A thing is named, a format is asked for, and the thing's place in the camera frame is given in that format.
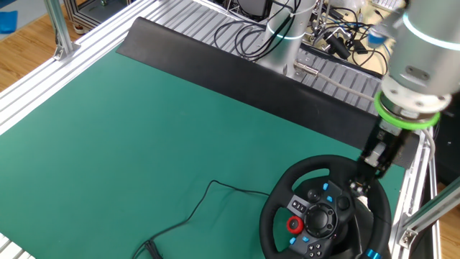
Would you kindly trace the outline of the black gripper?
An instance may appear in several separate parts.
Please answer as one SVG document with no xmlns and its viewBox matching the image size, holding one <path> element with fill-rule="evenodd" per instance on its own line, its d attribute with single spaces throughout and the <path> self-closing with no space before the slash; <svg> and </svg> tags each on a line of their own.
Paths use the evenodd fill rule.
<svg viewBox="0 0 460 259">
<path fill-rule="evenodd" d="M 372 130 L 370 147 L 366 147 L 356 161 L 356 175 L 350 180 L 355 196 L 366 196 L 371 185 L 383 178 L 391 168 L 410 131 L 378 120 Z"/>
</svg>

